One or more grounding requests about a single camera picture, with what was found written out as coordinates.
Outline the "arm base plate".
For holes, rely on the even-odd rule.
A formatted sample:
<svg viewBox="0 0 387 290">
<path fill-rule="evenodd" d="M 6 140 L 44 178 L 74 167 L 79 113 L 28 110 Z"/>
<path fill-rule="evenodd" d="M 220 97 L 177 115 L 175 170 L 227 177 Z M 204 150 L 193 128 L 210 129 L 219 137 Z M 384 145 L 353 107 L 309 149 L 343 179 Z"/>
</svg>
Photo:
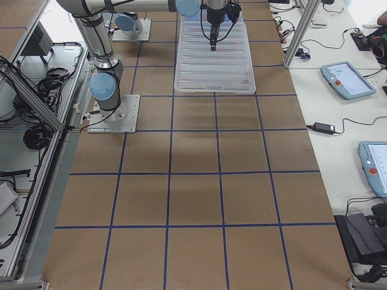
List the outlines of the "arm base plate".
<svg viewBox="0 0 387 290">
<path fill-rule="evenodd" d="M 114 32 L 113 42 L 146 42 L 150 37 L 151 19 L 136 19 L 125 14 L 115 18 L 117 30 Z"/>
<path fill-rule="evenodd" d="M 138 110 L 140 107 L 140 95 L 121 96 L 121 105 L 112 114 L 105 118 L 110 112 L 102 111 L 91 116 L 91 125 L 87 127 L 87 132 L 91 134 L 113 134 L 136 132 Z"/>
</svg>

